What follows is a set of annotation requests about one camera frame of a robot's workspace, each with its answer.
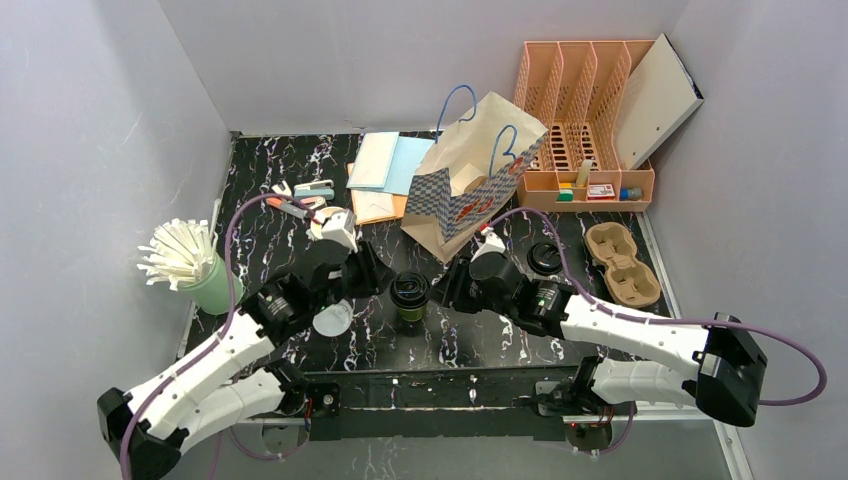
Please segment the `green cup with black lid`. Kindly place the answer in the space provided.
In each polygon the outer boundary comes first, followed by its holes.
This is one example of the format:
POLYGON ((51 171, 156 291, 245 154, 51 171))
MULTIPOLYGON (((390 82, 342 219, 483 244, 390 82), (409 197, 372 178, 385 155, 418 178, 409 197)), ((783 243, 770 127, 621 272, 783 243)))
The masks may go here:
POLYGON ((429 289, 429 280, 416 272, 401 272, 394 278, 389 287, 390 298, 403 320, 417 322, 425 317, 429 289))

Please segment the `blue checkered paper bag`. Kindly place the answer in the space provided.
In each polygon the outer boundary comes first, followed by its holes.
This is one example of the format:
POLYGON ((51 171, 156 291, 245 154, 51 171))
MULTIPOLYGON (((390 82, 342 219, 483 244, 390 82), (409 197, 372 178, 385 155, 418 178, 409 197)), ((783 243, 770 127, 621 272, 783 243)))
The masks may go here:
POLYGON ((449 262, 515 194, 548 128, 495 92, 452 124, 437 122, 433 145, 412 177, 402 230, 441 263, 449 262))

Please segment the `stack of white paper cups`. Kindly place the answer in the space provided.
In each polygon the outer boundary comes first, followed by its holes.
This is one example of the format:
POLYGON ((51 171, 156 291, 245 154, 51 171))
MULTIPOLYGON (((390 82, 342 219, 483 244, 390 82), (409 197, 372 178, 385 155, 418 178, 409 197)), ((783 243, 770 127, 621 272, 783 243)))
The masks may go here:
POLYGON ((313 214, 309 224, 309 231, 307 232, 307 236, 311 240, 321 240, 323 238, 323 226, 332 217, 332 214, 331 208, 323 208, 313 214))

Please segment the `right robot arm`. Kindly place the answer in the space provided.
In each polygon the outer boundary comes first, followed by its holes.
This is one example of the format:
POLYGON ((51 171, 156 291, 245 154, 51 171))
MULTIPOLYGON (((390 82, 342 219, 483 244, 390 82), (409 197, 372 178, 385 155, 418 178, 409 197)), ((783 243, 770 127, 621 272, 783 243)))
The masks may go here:
POLYGON ((688 328, 666 317, 638 322, 631 310, 584 297, 549 279, 530 279, 507 257, 460 257, 430 290, 463 313, 486 310, 529 334, 606 345, 634 361, 586 357, 572 379, 541 396, 549 409, 596 411, 629 402, 692 406, 714 420, 754 425, 767 358, 738 322, 688 328))

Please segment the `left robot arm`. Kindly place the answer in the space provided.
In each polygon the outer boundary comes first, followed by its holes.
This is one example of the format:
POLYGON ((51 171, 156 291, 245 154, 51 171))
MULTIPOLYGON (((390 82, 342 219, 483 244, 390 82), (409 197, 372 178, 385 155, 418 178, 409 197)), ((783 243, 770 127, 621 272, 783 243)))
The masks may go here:
POLYGON ((236 376, 342 301, 382 294, 395 276, 370 243, 318 240, 235 306, 227 324, 171 367, 97 400, 101 434, 125 479, 160 479, 189 449, 250 417, 299 414, 308 382, 285 359, 236 376))

